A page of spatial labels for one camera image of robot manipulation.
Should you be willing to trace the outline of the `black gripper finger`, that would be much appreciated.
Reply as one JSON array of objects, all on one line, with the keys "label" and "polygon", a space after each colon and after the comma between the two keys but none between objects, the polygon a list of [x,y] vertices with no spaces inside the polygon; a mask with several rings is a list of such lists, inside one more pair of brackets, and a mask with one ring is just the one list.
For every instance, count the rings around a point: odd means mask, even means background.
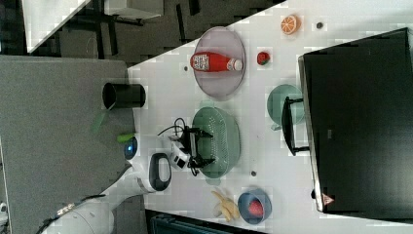
[{"label": "black gripper finger", "polygon": [[214,159],[195,158],[194,166],[195,168],[203,168],[213,162],[214,162]]},{"label": "black gripper finger", "polygon": [[199,130],[199,129],[196,130],[196,135],[197,135],[198,137],[213,137],[212,134],[210,134],[210,133],[208,133],[208,132],[206,132],[206,131],[204,131],[204,130]]}]

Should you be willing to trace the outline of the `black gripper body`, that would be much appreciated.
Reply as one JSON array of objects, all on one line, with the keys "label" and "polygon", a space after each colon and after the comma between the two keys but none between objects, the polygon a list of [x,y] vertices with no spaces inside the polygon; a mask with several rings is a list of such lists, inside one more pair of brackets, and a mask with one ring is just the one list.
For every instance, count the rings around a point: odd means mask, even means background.
[{"label": "black gripper body", "polygon": [[198,130],[198,128],[185,127],[181,137],[178,139],[178,141],[182,144],[181,151],[190,156],[189,165],[191,168],[197,168],[199,166],[196,143]]}]

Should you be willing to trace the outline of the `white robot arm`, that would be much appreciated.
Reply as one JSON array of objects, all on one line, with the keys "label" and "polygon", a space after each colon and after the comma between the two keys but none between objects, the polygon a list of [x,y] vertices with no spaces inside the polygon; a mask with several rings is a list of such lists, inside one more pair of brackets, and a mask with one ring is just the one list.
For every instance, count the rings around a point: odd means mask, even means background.
[{"label": "white robot arm", "polygon": [[166,190],[171,168],[185,154],[201,166],[198,140],[213,134],[199,128],[185,128],[180,136],[133,135],[125,146],[128,165],[108,188],[97,195],[72,203],[44,221],[36,234],[111,234],[116,210],[130,197]]}]

